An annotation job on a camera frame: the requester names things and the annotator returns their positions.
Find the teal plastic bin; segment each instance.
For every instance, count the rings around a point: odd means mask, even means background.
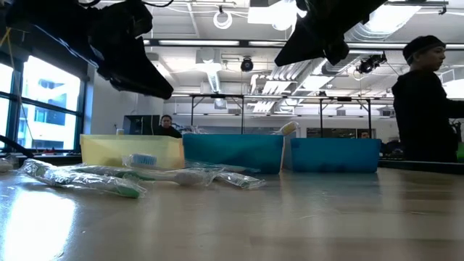
[[[294,138],[292,167],[300,173],[375,173],[381,140],[360,138]]]
[[[262,174],[281,170],[283,136],[187,134],[183,136],[186,160],[250,167]]]

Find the black beanie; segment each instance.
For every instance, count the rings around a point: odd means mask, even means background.
[[[405,57],[407,64],[411,65],[414,61],[415,53],[428,51],[439,46],[446,48],[447,45],[435,36],[419,36],[405,46],[403,49],[403,56]]]

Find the person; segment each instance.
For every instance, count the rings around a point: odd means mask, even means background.
[[[361,133],[360,138],[369,138],[369,132],[363,131],[363,132]]]
[[[169,115],[161,117],[161,125],[156,128],[154,135],[158,136],[171,136],[173,138],[182,138],[182,134],[172,126],[173,119]]]
[[[403,49],[410,71],[393,86],[394,109],[406,160],[457,162],[457,136],[450,118],[464,117],[464,102],[451,101],[435,74],[446,45],[420,36]]]

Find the plastic packaging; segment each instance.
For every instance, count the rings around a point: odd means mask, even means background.
[[[96,189],[134,199],[143,196],[146,191],[137,184],[122,178],[78,173],[35,159],[25,160],[18,173],[29,175],[50,186]]]
[[[200,167],[179,170],[150,170],[140,167],[71,166],[63,167],[63,169],[77,173],[107,175],[130,180],[171,181],[182,186],[208,186],[218,174],[217,170]]]
[[[131,154],[129,156],[123,156],[123,166],[126,167],[138,167],[150,170],[172,170],[157,167],[157,158],[149,154]]]
[[[0,175],[7,174],[10,170],[14,170],[17,165],[17,158],[8,156],[0,159]]]
[[[122,168],[122,167],[76,165],[76,166],[59,167],[59,168],[63,170],[77,172],[77,173],[107,175],[107,176],[112,176],[116,178],[124,178],[125,176],[129,176],[129,175],[134,175],[134,176],[138,175],[136,171],[127,169],[127,168]]]
[[[225,181],[242,189],[257,189],[266,184],[265,180],[249,177],[238,173],[221,172],[216,177],[219,181]]]
[[[289,134],[292,134],[294,131],[296,131],[298,126],[299,124],[297,122],[291,121],[290,123],[287,123],[284,126],[282,126],[282,128],[277,131],[277,134],[287,136]]]
[[[212,164],[206,162],[193,162],[193,161],[186,161],[186,167],[204,167],[204,168],[211,168],[211,169],[218,169],[226,172],[231,173],[259,173],[261,170],[254,169],[251,167],[241,167],[241,166],[232,166],[232,165],[224,165],[224,164]]]

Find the black jacket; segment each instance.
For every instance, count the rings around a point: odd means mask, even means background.
[[[158,126],[154,130],[154,134],[158,136],[171,136],[173,138],[182,138],[182,134],[174,129],[172,126],[169,128],[163,128],[162,126]]]
[[[433,72],[416,70],[399,76],[391,90],[406,159],[454,161],[450,157],[455,157],[457,136],[450,118],[464,117],[464,102],[447,99]]]

